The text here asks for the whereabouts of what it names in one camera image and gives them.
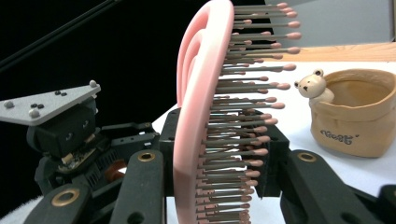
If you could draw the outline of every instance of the bear figurine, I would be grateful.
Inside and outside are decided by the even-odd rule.
[[[309,98],[310,106],[317,102],[332,102],[334,93],[326,85],[327,83],[322,69],[315,69],[313,74],[294,82],[294,86],[298,89],[299,93],[303,97]]]

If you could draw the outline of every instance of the beige pot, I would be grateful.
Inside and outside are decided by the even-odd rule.
[[[323,146],[376,158],[396,134],[396,76],[374,69],[348,69],[325,76],[331,103],[311,105],[311,133]]]

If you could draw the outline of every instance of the pink hairbrush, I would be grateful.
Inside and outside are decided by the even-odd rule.
[[[272,35],[238,34],[236,29],[271,28],[255,19],[296,13],[282,3],[276,6],[235,7],[229,0],[212,0],[196,13],[181,42],[177,59],[177,105],[181,107],[174,148],[174,188],[180,224],[250,223],[248,201],[260,175],[247,166],[260,160],[242,155],[264,156],[263,143],[270,141],[265,125],[274,125],[270,114],[253,115],[255,108],[283,108],[275,97],[235,99],[227,94],[287,90],[289,84],[264,83],[268,78],[235,78],[246,72],[294,70],[294,64],[279,67],[255,66],[262,58],[282,58],[298,48],[281,49],[279,43],[257,45],[256,41],[298,39],[299,33]],[[278,24],[290,28],[297,21]],[[255,125],[253,130],[244,128]]]

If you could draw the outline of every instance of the bear face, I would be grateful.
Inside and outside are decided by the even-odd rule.
[[[306,76],[300,81],[295,81],[294,86],[303,97],[315,98],[320,96],[326,90],[323,70],[316,69],[312,75]]]

